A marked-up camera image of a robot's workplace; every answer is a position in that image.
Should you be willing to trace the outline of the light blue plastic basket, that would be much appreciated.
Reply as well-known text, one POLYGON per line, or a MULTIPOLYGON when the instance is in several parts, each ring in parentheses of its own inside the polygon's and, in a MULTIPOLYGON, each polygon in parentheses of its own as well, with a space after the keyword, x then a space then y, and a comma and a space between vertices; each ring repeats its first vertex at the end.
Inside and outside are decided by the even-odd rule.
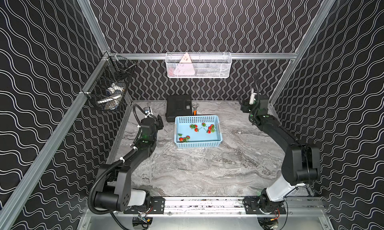
POLYGON ((216 115, 176 117, 174 130, 174 143, 179 149, 218 147, 223 141, 220 120, 216 115), (206 131, 202 129, 202 123, 215 125, 216 132, 207 134, 206 131), (199 127, 199 132, 192 130, 190 125, 197 125, 199 127), (188 135, 191 139, 187 143, 179 143, 178 134, 183 134, 184 136, 188 135))

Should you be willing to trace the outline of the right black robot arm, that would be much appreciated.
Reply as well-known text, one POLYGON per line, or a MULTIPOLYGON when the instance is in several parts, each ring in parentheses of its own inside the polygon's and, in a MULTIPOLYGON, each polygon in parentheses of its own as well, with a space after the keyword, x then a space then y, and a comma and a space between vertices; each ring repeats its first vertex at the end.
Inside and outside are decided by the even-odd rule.
POLYGON ((285 153, 281 176, 262 190, 254 204, 261 213, 270 214, 279 211, 293 191, 307 188, 320 178, 320 149, 295 137, 268 113, 269 98, 261 94, 255 74, 253 80, 255 86, 251 88, 250 97, 246 100, 239 98, 241 111, 247 113, 250 123, 271 137, 285 153))

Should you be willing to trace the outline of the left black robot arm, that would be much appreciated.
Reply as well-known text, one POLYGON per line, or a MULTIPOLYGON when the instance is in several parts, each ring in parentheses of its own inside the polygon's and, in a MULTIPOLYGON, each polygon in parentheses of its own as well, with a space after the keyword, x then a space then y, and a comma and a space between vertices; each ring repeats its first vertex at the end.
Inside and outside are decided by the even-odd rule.
POLYGON ((130 207, 147 209, 150 195, 132 188, 132 173, 155 151, 158 131, 164 123, 154 116, 151 108, 132 105, 139 131, 131 144, 131 151, 112 164, 101 165, 88 197, 88 208, 96 215, 123 212, 130 207))

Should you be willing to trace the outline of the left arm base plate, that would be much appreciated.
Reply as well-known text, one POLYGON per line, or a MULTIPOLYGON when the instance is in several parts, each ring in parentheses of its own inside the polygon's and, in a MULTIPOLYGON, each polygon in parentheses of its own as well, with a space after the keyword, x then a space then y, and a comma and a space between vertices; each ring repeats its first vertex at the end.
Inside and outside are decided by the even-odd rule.
POLYGON ((124 214, 130 215, 162 215, 164 213, 166 200, 162 197, 147 198, 143 205, 128 207, 124 214))

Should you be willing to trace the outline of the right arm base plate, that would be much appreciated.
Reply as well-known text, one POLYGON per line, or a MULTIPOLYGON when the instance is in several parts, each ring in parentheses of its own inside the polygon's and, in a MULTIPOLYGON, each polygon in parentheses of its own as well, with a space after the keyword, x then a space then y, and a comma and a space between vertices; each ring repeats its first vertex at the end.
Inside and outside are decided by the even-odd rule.
POLYGON ((267 197, 245 197, 243 205, 247 215, 286 214, 285 202, 271 202, 267 197))

